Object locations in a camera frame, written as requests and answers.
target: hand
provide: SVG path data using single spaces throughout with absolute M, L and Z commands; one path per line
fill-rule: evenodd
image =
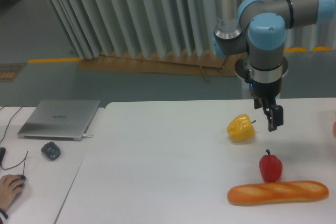
M 25 181 L 18 175 L 5 175 L 0 179 L 0 208 L 5 212 L 9 209 L 15 196 L 21 192 Z

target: bread loaf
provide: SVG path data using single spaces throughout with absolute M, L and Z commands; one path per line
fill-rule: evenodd
M 274 182 L 233 187 L 227 193 L 232 205 L 257 205 L 278 202 L 305 202 L 325 199 L 328 188 L 315 181 Z

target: yellow bell pepper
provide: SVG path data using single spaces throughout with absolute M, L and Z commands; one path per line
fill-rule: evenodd
M 253 137 L 255 130 L 250 117 L 247 114 L 242 114 L 230 122 L 227 127 L 227 133 L 233 141 L 240 142 Z

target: sleeve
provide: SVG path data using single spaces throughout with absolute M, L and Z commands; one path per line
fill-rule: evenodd
M 0 208 L 0 224 L 5 223 L 5 221 L 8 219 L 8 215 L 4 210 Z

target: laptop lid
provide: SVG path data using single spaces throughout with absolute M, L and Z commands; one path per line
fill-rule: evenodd
M 42 100 L 18 132 L 20 138 L 82 140 L 99 100 Z

